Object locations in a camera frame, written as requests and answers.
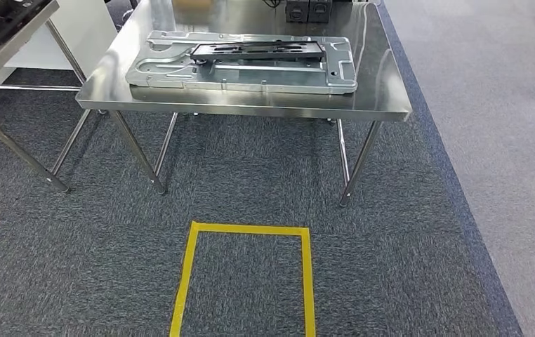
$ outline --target metal plate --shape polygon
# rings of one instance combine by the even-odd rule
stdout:
[[[316,41],[323,60],[191,60],[200,44],[252,41]],[[153,31],[126,74],[128,83],[155,88],[191,88],[276,93],[344,94],[357,90],[350,42],[345,37]]]

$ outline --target floor marking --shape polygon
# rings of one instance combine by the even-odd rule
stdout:
[[[315,336],[315,303],[313,301],[313,271],[311,266],[311,241],[308,228],[276,227],[254,225],[223,225],[219,223],[191,222],[185,257],[183,259],[183,273],[176,295],[176,301],[171,322],[170,337],[180,336],[180,328],[185,313],[185,301],[189,290],[193,256],[199,232],[235,233],[235,234],[266,234],[266,235],[294,235],[300,237],[300,253],[303,261],[303,297],[305,306],[305,334]]]

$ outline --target stainless steel table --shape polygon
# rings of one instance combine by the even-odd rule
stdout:
[[[412,112],[375,4],[336,3],[329,24],[286,23],[285,6],[260,0],[142,0],[131,19],[84,84],[77,100],[86,109],[110,110],[121,134],[158,192],[158,179],[177,113],[321,118],[337,121],[345,206],[384,121],[404,121]],[[347,37],[352,44],[358,89],[351,95],[252,93],[220,90],[130,87],[125,80],[140,45],[152,30]],[[172,112],[154,166],[143,154],[120,110]],[[341,119],[373,121],[352,171],[348,168]]]
[[[53,35],[53,38],[61,48],[61,51],[65,54],[65,57],[73,67],[73,70],[83,84],[86,80],[84,72],[81,70],[79,64],[75,60],[75,57],[67,47],[67,44],[62,39],[57,28],[49,20],[49,18],[59,9],[57,1],[50,2],[40,13],[38,13],[29,23],[27,23],[16,35],[14,35],[7,43],[0,46],[0,69],[20,50],[20,48],[29,41],[32,35],[42,26],[46,25],[48,30]],[[78,91],[79,87],[70,86],[30,86],[30,85],[0,85],[0,90],[38,90],[38,91]],[[70,135],[69,139],[65,143],[54,167],[51,170],[46,169],[41,163],[39,163],[34,157],[26,152],[21,146],[19,146],[10,136],[6,135],[0,128],[0,141],[5,143],[14,153],[16,153],[21,159],[25,160],[33,169],[40,173],[44,178],[52,183],[61,192],[67,192],[69,188],[61,182],[57,175],[60,167],[65,161],[67,154],[71,150],[81,128],[83,127],[90,110],[84,111],[78,124]]]

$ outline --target gray carpet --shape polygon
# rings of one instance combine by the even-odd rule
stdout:
[[[19,70],[10,82],[73,84]],[[0,92],[0,125],[51,165],[81,111],[73,93]],[[166,114],[127,112],[148,156]],[[345,123],[352,159],[368,123]],[[0,143],[0,333],[169,329],[191,220],[309,227],[322,335],[495,335],[440,167],[413,115],[384,124],[346,209],[335,127],[181,116],[160,197],[107,117],[90,118],[53,192]],[[293,237],[201,233],[183,334],[304,333]]]
[[[522,330],[535,336],[535,1],[385,3]]]

